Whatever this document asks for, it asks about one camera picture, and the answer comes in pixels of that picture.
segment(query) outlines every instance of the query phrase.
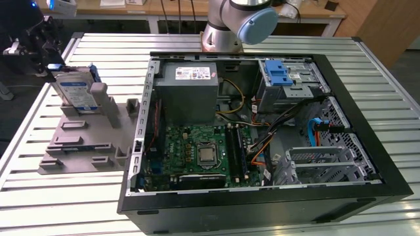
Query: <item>floor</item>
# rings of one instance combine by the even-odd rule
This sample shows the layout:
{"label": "floor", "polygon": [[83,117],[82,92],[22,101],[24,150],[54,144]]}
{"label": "floor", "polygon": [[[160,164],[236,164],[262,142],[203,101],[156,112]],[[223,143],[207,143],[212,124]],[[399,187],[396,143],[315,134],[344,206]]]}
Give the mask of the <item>floor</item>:
{"label": "floor", "polygon": [[[148,25],[142,21],[82,21],[67,20],[58,22],[60,27],[60,37],[63,40],[63,49],[71,39],[74,32],[115,32],[115,33],[148,33]],[[178,22],[170,22],[170,32],[178,32]],[[198,25],[198,29],[203,30],[206,25]],[[183,24],[183,33],[194,33],[194,26]],[[402,55],[391,73],[402,83],[408,93],[420,103],[420,50],[408,50]],[[0,157],[6,151],[8,141],[14,138],[19,125],[31,108],[34,100],[42,90],[43,81],[35,76],[14,76],[0,74],[0,81],[6,86],[11,86],[10,90],[15,94],[12,101],[0,99]]]}

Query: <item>motherboard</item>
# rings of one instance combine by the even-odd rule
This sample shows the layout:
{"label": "motherboard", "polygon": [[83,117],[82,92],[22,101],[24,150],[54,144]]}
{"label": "motherboard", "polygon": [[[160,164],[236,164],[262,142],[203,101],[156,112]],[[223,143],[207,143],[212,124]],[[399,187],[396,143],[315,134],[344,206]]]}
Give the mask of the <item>motherboard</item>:
{"label": "motherboard", "polygon": [[259,186],[258,168],[247,168],[251,143],[247,126],[168,126],[164,158],[150,162],[151,186],[158,190]]}

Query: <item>blue drive bay latch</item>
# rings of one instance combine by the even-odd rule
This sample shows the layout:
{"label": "blue drive bay latch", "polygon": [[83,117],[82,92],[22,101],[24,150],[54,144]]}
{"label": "blue drive bay latch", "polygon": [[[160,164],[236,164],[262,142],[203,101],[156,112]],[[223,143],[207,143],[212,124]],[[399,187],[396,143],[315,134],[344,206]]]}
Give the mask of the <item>blue drive bay latch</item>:
{"label": "blue drive bay latch", "polygon": [[292,86],[294,81],[288,77],[288,69],[280,60],[266,61],[266,72],[272,86]]}

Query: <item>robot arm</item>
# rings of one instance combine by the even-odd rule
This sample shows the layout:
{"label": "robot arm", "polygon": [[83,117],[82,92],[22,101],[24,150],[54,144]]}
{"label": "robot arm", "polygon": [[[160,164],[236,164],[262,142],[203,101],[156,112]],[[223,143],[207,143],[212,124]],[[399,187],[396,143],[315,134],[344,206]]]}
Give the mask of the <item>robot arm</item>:
{"label": "robot arm", "polygon": [[31,0],[0,0],[0,60],[16,74],[35,74],[55,79],[48,64],[64,64],[52,17],[43,16]]}
{"label": "robot arm", "polygon": [[260,43],[278,25],[271,0],[211,0],[202,38],[206,52],[239,52],[242,42]]}

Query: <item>yellow cable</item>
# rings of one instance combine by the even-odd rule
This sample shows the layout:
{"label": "yellow cable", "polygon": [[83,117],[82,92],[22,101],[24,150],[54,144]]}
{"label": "yellow cable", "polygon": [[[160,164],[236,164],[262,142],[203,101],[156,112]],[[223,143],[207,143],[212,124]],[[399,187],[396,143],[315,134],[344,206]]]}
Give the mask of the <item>yellow cable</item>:
{"label": "yellow cable", "polygon": [[235,84],[232,81],[230,81],[228,79],[223,79],[223,80],[227,81],[227,82],[236,88],[238,92],[242,94],[242,99],[243,99],[239,108],[236,108],[236,109],[234,109],[234,110],[231,110],[231,111],[216,112],[218,114],[230,114],[230,113],[238,112],[238,111],[243,108],[244,103],[246,103],[246,97],[244,97],[243,91],[242,91],[240,88],[236,86],[236,84]]}

